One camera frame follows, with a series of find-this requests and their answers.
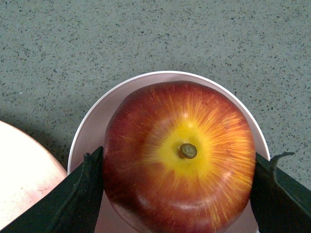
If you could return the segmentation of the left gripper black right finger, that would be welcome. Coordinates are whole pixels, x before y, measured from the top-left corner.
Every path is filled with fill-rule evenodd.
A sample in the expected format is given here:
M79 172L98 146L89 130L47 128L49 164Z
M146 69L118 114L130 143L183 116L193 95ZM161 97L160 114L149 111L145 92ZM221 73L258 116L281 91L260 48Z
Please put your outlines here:
M291 155L284 152L269 161L256 154L250 203L260 233L311 231L311 191L276 166Z

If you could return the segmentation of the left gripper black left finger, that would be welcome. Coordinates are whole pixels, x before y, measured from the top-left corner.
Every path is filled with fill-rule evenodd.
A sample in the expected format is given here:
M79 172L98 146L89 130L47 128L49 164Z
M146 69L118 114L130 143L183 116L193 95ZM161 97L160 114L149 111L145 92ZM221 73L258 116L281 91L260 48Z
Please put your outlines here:
M93 233L104 192L102 163L102 147L86 153L71 174L1 232Z

